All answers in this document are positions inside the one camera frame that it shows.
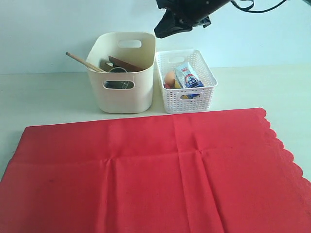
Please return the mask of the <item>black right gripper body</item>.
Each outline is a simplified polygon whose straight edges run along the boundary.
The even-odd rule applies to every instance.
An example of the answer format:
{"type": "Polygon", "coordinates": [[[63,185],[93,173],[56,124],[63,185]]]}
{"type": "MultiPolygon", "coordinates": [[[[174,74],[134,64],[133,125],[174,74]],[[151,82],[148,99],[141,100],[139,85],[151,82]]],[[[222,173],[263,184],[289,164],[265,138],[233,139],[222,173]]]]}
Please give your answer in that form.
{"type": "Polygon", "coordinates": [[[154,28],[157,38],[166,38],[174,34],[190,32],[194,27],[208,27],[211,20],[208,15],[195,13],[190,9],[174,11],[166,8],[160,22],[154,28]]]}

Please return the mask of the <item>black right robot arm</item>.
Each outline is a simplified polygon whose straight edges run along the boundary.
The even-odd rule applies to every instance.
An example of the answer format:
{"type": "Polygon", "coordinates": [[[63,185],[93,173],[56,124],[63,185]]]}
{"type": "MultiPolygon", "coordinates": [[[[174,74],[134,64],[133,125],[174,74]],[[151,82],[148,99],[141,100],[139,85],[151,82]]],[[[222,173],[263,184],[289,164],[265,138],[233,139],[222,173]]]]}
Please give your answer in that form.
{"type": "Polygon", "coordinates": [[[166,38],[177,33],[190,32],[194,27],[211,24],[209,15],[225,6],[227,0],[158,0],[159,9],[165,13],[154,28],[157,38],[166,38]]]}

